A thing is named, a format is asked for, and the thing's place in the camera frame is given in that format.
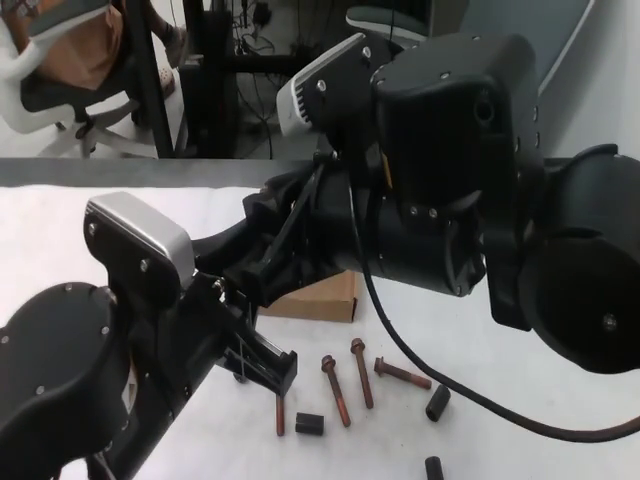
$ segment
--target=black plastic housing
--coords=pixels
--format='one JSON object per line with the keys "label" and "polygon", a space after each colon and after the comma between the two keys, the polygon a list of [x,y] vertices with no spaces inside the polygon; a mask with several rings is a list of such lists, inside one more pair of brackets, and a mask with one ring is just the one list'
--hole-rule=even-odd
{"label": "black plastic housing", "polygon": [[638,185],[640,163],[607,149],[554,173],[519,279],[536,333],[596,373],[640,367]]}
{"label": "black plastic housing", "polygon": [[103,450],[129,413],[131,369],[115,305],[85,283],[51,287],[0,330],[0,472],[49,479]]}
{"label": "black plastic housing", "polygon": [[324,434],[324,417],[311,413],[300,413],[296,415],[296,433],[322,436]]}
{"label": "black plastic housing", "polygon": [[433,394],[427,408],[425,410],[427,417],[432,422],[437,422],[440,420],[440,416],[442,416],[442,412],[447,408],[447,404],[451,399],[451,392],[444,385],[440,385],[436,390],[436,393]]}

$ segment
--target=wire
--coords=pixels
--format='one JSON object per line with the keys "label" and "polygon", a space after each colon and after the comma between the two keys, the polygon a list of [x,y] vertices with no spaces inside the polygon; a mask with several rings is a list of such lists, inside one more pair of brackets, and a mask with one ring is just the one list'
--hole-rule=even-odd
{"label": "wire", "polygon": [[327,19],[324,22],[324,37],[327,36],[327,32],[329,31],[329,24],[331,23],[331,17],[333,16],[333,8],[335,7],[335,0],[331,0],[329,4],[329,11],[327,12]]}
{"label": "wire", "polygon": [[396,26],[396,0],[391,2],[391,28],[389,29],[389,54],[393,58],[391,45],[393,44],[393,28]]}
{"label": "wire", "polygon": [[178,22],[176,22],[176,12],[173,9],[173,0],[171,0],[171,16],[173,17],[173,26],[177,27],[178,26]]}
{"label": "wire", "polygon": [[262,111],[263,114],[262,116],[255,110],[255,108],[253,108],[251,106],[251,104],[247,101],[247,99],[244,97],[244,95],[242,95],[242,92],[240,91],[240,88],[238,87],[238,95],[240,96],[240,100],[242,100],[242,103],[245,104],[245,106],[251,111],[251,113],[253,113],[253,115],[260,121],[260,123],[262,123],[265,127],[265,129],[267,130],[267,140],[269,141],[269,160],[273,160],[273,140],[271,138],[271,129],[269,128],[269,124],[267,122],[267,119],[264,118],[264,105],[262,103],[262,98],[260,97],[260,95],[258,95],[258,99],[260,102],[260,105],[262,106]]}
{"label": "wire", "polygon": [[318,7],[320,6],[320,0],[316,0],[313,4],[313,12],[311,14],[311,27],[309,27],[309,35],[307,35],[307,44],[311,45],[311,40],[313,36],[313,30],[316,26],[316,16],[318,14]]}
{"label": "wire", "polygon": [[351,209],[351,224],[353,227],[353,233],[355,236],[355,244],[356,250],[359,257],[360,266],[362,268],[362,273],[364,276],[364,281],[367,286],[367,290],[369,292],[369,296],[371,297],[371,301],[373,302],[373,306],[380,318],[380,322],[382,326],[385,328],[391,339],[398,346],[398,348],[404,353],[409,360],[411,360],[416,367],[422,370],[425,374],[433,378],[434,380],[440,382],[446,387],[450,388],[454,392],[466,397],[472,402],[477,403],[481,407],[486,408],[490,412],[502,417],[503,419],[518,425],[526,430],[529,430],[533,433],[537,433],[538,435],[542,435],[544,437],[553,438],[556,440],[562,440],[566,442],[574,442],[574,443],[603,443],[610,442],[612,440],[617,440],[623,437],[627,437],[634,433],[640,431],[640,417],[636,417],[626,423],[621,425],[606,428],[602,430],[567,430],[562,428],[551,427],[549,425],[545,425],[544,423],[537,422],[535,420],[531,420],[523,415],[515,413],[508,408],[503,407],[495,403],[492,400],[476,393],[470,388],[450,379],[449,377],[443,375],[442,373],[434,370],[429,365],[427,365],[416,353],[409,348],[409,346],[404,342],[402,337],[398,335],[398,332],[393,328],[389,317],[387,317],[384,308],[382,307],[382,303],[380,302],[380,297],[378,297],[378,292],[373,283],[373,279],[371,276],[371,270],[369,269],[369,264],[367,262],[367,257],[364,252],[364,242],[361,234],[361,225],[360,225],[360,213],[358,211],[358,204],[355,201],[353,190],[354,190],[354,178],[353,176],[349,182],[349,205]]}

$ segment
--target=white tabletop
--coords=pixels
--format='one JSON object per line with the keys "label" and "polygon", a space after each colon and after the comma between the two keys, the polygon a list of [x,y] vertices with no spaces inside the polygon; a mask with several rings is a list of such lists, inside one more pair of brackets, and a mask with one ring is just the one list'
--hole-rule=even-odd
{"label": "white tabletop", "polygon": [[[103,285],[104,268],[82,236],[86,201],[105,189],[0,189],[0,325],[38,291],[65,281]],[[193,238],[242,215],[249,189],[131,189],[180,222]],[[600,428],[640,413],[637,373],[604,377],[581,371],[533,333],[501,327],[490,316],[486,287],[455,299],[377,281],[400,334],[427,362],[535,419],[569,428]],[[424,408],[431,396],[373,373],[373,360],[411,368],[361,295],[353,324],[261,317],[258,330],[299,355],[286,398],[287,433],[275,433],[275,399],[214,369],[140,470],[140,480],[424,479],[424,460],[442,459],[448,480],[637,478],[640,435],[606,445],[572,445],[516,428],[453,394],[440,422]],[[375,408],[364,406],[350,341],[366,343]],[[330,353],[352,419],[342,427],[320,360]],[[325,435],[294,432],[296,412],[325,416]],[[75,464],[65,479],[83,479]]]}

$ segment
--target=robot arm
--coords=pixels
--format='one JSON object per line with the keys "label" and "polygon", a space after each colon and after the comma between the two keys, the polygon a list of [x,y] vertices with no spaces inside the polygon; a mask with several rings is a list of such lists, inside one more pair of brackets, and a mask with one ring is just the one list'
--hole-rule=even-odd
{"label": "robot arm", "polygon": [[132,478],[216,364],[285,395],[296,354],[256,332],[257,306],[345,268],[454,296],[486,275],[497,322],[590,371],[640,366],[640,164],[615,146],[543,159],[524,40],[443,37],[388,63],[359,35],[322,62],[285,88],[335,154],[270,180],[232,229],[191,242],[129,195],[89,202],[108,287],[52,287],[0,332],[3,478],[83,457]]}

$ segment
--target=screw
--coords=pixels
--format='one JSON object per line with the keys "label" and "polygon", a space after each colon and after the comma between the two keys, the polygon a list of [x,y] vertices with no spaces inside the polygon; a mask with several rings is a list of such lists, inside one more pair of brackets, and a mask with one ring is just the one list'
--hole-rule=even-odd
{"label": "screw", "polygon": [[360,338],[351,340],[351,353],[356,356],[358,362],[358,372],[360,372],[360,382],[362,383],[362,393],[364,394],[364,404],[367,408],[373,408],[373,395],[371,394],[371,385],[369,385],[369,375],[367,375],[367,367],[364,364],[364,342]]}
{"label": "screw", "polygon": [[276,433],[284,436],[284,398],[276,395]]}
{"label": "screw", "polygon": [[338,377],[336,376],[336,371],[334,369],[335,366],[336,361],[331,355],[326,355],[322,358],[322,371],[329,377],[329,383],[331,384],[331,390],[333,390],[333,396],[336,398],[336,405],[340,412],[342,424],[345,427],[348,427],[351,425],[351,419],[349,418],[347,405],[344,403],[344,398],[342,397],[342,390],[340,390],[340,384],[338,383]]}
{"label": "screw", "polygon": [[384,363],[384,357],[376,358],[373,370],[380,376],[382,376],[383,373],[386,373],[387,375],[404,380],[405,382],[413,383],[416,387],[431,390],[431,380],[419,375],[414,375],[413,373],[409,373],[406,370],[394,367],[388,363]]}
{"label": "screw", "polygon": [[618,320],[611,313],[607,313],[602,318],[602,326],[607,332],[614,332],[618,328]]}

